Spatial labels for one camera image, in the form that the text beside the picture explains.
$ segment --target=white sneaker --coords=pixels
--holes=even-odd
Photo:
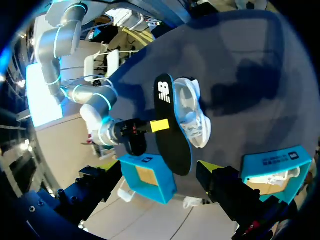
[[[187,138],[196,148],[204,148],[211,135],[211,120],[200,108],[198,80],[179,78],[174,82],[177,119]]]

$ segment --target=black insole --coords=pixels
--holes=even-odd
[[[175,114],[174,82],[169,74],[158,76],[154,82],[156,120],[168,119],[169,129],[155,132],[159,152],[169,169],[180,176],[191,170],[191,147]]]

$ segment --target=ceiling light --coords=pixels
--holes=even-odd
[[[20,149],[21,149],[22,151],[26,151],[26,150],[28,150],[28,145],[25,144],[25,143],[21,143],[21,144],[20,144]]]
[[[26,85],[26,80],[18,81],[17,85],[23,89]]]

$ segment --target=blue box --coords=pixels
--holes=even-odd
[[[260,197],[264,202],[273,195],[289,204],[304,183],[311,162],[312,158],[300,145],[278,151],[246,155],[243,158],[241,178],[246,184],[250,178],[277,174],[300,167],[300,175],[290,178],[284,191]]]
[[[161,204],[167,204],[177,192],[175,179],[161,155],[143,154],[119,157],[122,174],[129,187],[138,194]],[[142,181],[136,167],[152,170],[157,185]]]

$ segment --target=gray table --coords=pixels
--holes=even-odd
[[[313,156],[320,133],[317,79],[305,48],[280,16],[230,11],[165,34],[111,77],[119,93],[111,116],[153,120],[153,85],[162,73],[197,79],[212,123],[207,146],[192,147],[190,174],[175,176],[179,194],[206,197],[195,177],[197,160],[240,170],[245,154],[295,145]],[[146,139],[147,153],[159,154],[155,136]],[[123,146],[115,150],[126,154]]]

